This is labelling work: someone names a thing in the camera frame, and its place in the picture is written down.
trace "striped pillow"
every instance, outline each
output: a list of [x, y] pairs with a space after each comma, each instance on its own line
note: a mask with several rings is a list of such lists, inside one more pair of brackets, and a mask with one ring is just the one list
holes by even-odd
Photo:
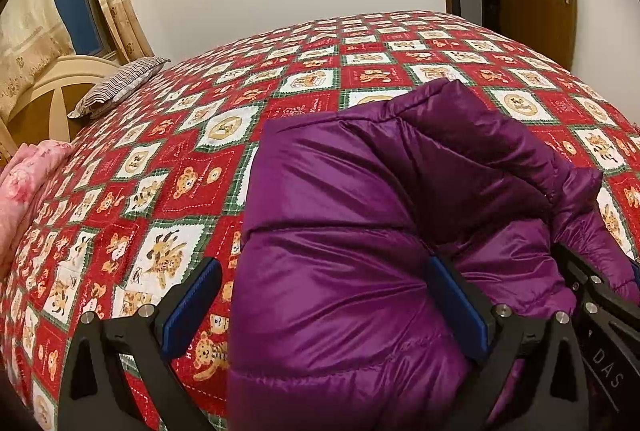
[[104, 78], [89, 90], [80, 99], [76, 109], [67, 116], [69, 118], [79, 118], [88, 115], [107, 102], [110, 102], [112, 106], [116, 106], [135, 89], [156, 75], [167, 62], [171, 61], [163, 57], [143, 57], [125, 64], [113, 75]]

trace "wooden furniture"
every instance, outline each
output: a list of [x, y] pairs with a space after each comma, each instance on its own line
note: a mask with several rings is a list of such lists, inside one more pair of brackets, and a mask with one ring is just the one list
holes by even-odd
[[15, 155], [16, 151], [15, 141], [0, 118], [0, 165]]
[[66, 114], [84, 94], [119, 65], [92, 56], [63, 56], [50, 65], [32, 88], [22, 94], [6, 122], [14, 147], [53, 139], [72, 141], [88, 122]]

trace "pink floral fabric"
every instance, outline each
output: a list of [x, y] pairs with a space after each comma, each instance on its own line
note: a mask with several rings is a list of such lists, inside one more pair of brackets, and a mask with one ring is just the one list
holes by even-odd
[[15, 249], [31, 218], [41, 187], [74, 151], [66, 142], [45, 140], [37, 146], [22, 144], [0, 173], [0, 281], [14, 260]]

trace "purple puffer jacket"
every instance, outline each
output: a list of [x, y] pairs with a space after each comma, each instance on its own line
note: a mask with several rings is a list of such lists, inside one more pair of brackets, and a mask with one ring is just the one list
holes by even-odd
[[459, 81], [268, 123], [231, 306], [234, 431], [437, 425], [470, 364], [428, 295], [430, 255], [547, 318], [575, 306], [549, 256], [564, 242], [638, 303], [601, 179]]

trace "red patterned bedspread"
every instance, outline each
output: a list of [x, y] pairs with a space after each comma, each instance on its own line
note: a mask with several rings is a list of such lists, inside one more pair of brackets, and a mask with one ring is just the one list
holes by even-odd
[[[427, 11], [309, 22], [222, 46], [158, 75], [86, 129], [47, 187], [0, 297], [11, 381], [45, 430], [83, 311], [156, 303], [203, 255], [224, 285], [175, 369], [226, 428], [226, 330], [242, 209], [264, 122], [331, 111], [458, 78], [606, 179], [607, 227], [631, 259], [640, 237], [640, 136], [598, 93], [549, 59], [459, 17]], [[124, 358], [151, 427], [162, 427]]]

